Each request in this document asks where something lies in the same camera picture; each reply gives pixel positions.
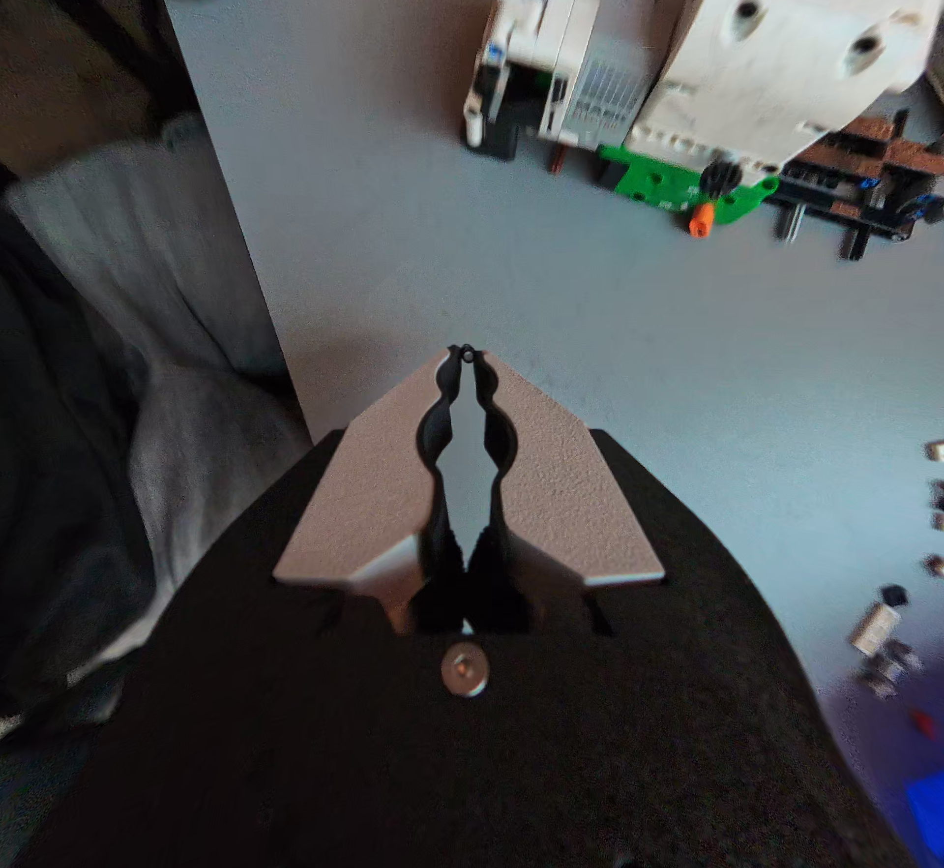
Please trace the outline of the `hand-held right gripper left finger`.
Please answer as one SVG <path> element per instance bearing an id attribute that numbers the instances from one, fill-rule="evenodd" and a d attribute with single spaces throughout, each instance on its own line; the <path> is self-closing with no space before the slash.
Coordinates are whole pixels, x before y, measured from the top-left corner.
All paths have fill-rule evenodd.
<path id="1" fill-rule="evenodd" d="M 462 348 L 446 348 L 349 423 L 274 567 L 277 583 L 373 599 L 396 633 L 412 631 L 412 600 L 438 572 L 450 531 L 438 460 L 463 365 Z"/>

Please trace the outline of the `blue plastic bin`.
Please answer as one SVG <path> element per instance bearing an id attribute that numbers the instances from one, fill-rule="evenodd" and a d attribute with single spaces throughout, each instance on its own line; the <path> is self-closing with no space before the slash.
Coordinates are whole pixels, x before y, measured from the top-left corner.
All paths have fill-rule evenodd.
<path id="1" fill-rule="evenodd" d="M 933 866 L 943 866 L 943 772 L 915 780 L 906 798 L 924 851 Z"/>

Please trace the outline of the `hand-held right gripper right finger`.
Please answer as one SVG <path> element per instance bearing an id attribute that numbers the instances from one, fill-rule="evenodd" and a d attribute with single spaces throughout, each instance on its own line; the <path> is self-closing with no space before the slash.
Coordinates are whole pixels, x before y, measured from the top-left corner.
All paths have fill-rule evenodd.
<path id="1" fill-rule="evenodd" d="M 466 567 L 479 634 L 613 634 L 598 594 L 665 568 L 591 431 L 496 355 L 466 349 L 495 467 Z"/>

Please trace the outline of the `white lego truck model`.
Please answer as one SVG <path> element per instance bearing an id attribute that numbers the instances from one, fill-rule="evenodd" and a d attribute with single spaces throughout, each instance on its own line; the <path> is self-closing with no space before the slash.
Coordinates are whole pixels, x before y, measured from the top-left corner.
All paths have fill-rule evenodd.
<path id="1" fill-rule="evenodd" d="M 942 219 L 942 143 L 870 118 L 925 72 L 942 0 L 496 0 L 464 103 L 470 151 L 594 153 L 614 193 L 696 239 L 764 201 L 868 238 Z"/>

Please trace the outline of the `person's grey pants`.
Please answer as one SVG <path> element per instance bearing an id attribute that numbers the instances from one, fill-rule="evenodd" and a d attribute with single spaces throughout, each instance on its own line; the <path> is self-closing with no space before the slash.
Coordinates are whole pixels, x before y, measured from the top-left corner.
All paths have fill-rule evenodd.
<path id="1" fill-rule="evenodd" d="M 205 123 L 12 186 L 6 209 L 72 284 L 128 385 L 129 482 L 156 591 L 88 663 L 142 646 L 221 534 L 312 442 Z"/>

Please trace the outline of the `scattered small lego pieces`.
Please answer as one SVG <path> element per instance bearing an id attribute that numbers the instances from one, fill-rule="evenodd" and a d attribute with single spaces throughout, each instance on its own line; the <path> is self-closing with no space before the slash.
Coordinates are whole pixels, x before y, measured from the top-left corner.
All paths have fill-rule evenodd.
<path id="1" fill-rule="evenodd" d="M 926 458 L 942 466 L 942 439 L 928 442 Z M 942 478 L 932 486 L 932 527 L 943 531 L 943 486 Z M 942 580 L 942 554 L 927 555 L 922 568 L 928 576 Z M 880 701 L 897 699 L 897 685 L 910 676 L 921 675 L 923 663 L 916 650 L 896 638 L 903 609 L 909 604 L 910 595 L 900 584 L 888 584 L 879 590 L 879 599 L 867 611 L 855 627 L 849 644 L 862 659 L 856 681 L 873 697 Z M 925 739 L 938 740 L 938 722 L 926 710 L 905 705 L 905 717 L 914 731 Z"/>

